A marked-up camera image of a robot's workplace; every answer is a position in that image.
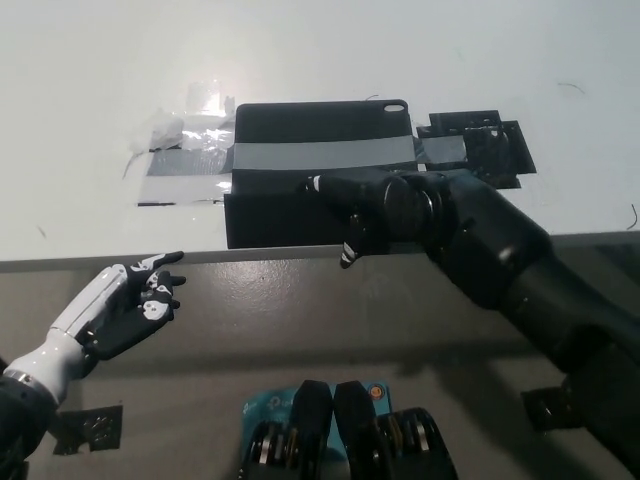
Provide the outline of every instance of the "black robot forearm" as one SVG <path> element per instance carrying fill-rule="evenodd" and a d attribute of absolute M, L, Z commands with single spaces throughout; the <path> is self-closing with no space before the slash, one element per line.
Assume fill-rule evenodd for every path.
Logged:
<path fill-rule="evenodd" d="M 464 173 L 428 182 L 444 186 L 426 227 L 446 232 L 424 243 L 430 258 L 567 374 L 567 405 L 640 477 L 640 320 L 569 270 L 548 234 L 493 188 Z"/>

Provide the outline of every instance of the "white table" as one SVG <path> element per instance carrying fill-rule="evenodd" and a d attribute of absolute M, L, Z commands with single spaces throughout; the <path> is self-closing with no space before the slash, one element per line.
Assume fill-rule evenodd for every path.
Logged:
<path fill-rule="evenodd" d="M 337 252 L 229 251 L 222 206 L 135 206 L 131 132 L 214 78 L 238 104 L 379 95 L 417 123 L 498 109 L 538 169 L 510 201 L 559 243 L 637 240 L 639 18 L 634 0 L 3 2 L 0 270 Z"/>

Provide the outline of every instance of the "black phone case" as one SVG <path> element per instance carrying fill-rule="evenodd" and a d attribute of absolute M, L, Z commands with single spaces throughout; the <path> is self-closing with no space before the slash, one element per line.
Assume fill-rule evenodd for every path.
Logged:
<path fill-rule="evenodd" d="M 342 168 L 417 170 L 402 100 L 241 105 L 234 156 L 229 248 L 340 244 L 346 225 L 299 192 L 305 179 Z"/>

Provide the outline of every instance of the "wire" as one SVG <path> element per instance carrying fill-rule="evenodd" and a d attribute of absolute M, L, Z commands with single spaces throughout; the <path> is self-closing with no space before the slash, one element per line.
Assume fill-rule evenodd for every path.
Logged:
<path fill-rule="evenodd" d="M 631 230 L 638 224 L 638 212 L 636 211 L 636 206 L 633 203 L 631 204 L 631 208 L 633 209 L 633 214 L 635 215 L 636 219 L 631 225 L 627 227 L 627 230 Z"/>

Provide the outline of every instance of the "robotic arm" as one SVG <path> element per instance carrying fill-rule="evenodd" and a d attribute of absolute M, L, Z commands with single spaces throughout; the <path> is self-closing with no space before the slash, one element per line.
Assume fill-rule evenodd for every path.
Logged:
<path fill-rule="evenodd" d="M 537 420 L 570 413 L 640 477 L 640 321 L 560 262 L 543 229 L 467 171 L 344 170 L 304 190 L 347 225 L 343 268 L 418 242 L 471 300 L 500 311 L 566 373 Z"/>
<path fill-rule="evenodd" d="M 0 378 L 0 479 L 15 478 L 72 380 L 173 320 L 180 307 L 173 287 L 186 279 L 157 270 L 183 256 L 175 252 L 105 268 L 53 322 L 45 342 L 5 369 Z"/>

